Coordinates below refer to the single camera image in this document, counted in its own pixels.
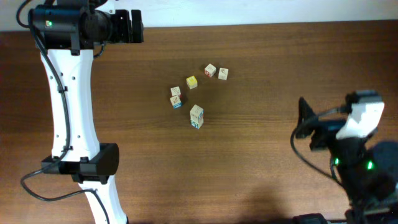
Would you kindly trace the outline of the pretzel picture wooden block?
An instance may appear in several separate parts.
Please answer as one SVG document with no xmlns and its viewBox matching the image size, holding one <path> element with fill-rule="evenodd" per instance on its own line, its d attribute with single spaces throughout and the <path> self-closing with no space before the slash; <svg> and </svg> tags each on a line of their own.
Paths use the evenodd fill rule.
<svg viewBox="0 0 398 224">
<path fill-rule="evenodd" d="M 194 105 L 190 110 L 190 119 L 199 122 L 202 119 L 204 114 L 204 109 L 198 105 Z"/>
</svg>

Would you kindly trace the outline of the green sided picture block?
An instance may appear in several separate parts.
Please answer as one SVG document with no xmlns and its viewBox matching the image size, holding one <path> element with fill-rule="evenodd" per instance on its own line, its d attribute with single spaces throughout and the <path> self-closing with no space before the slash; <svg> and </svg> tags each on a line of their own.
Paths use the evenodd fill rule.
<svg viewBox="0 0 398 224">
<path fill-rule="evenodd" d="M 204 119 L 199 119 L 198 121 L 195 120 L 190 120 L 191 121 L 191 125 L 196 128 L 196 129 L 200 129 L 204 123 Z"/>
</svg>

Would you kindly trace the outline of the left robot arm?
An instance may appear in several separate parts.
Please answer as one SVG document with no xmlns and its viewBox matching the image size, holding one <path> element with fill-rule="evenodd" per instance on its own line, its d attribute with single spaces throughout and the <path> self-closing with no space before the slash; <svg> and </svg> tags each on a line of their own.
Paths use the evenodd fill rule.
<svg viewBox="0 0 398 224">
<path fill-rule="evenodd" d="M 40 50 L 53 115 L 51 154 L 40 173 L 70 175 L 85 194 L 96 223 L 127 223 L 119 201 L 119 147 L 98 141 L 91 100 L 94 49 L 141 43 L 142 14 L 116 1 L 46 1 L 31 9 L 30 32 Z"/>
</svg>

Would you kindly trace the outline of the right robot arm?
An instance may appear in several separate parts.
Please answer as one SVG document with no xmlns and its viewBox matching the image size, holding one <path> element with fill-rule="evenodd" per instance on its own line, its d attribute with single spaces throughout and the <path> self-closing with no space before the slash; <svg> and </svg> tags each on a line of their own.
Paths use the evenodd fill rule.
<svg viewBox="0 0 398 224">
<path fill-rule="evenodd" d="M 299 153 L 306 165 L 336 182 L 347 194 L 347 223 L 397 223 L 397 142 L 366 143 L 376 134 L 384 102 L 375 92 L 354 92 L 344 105 L 316 114 L 298 101 L 298 123 L 291 141 L 311 138 L 313 151 L 329 150 L 326 173 Z"/>
</svg>

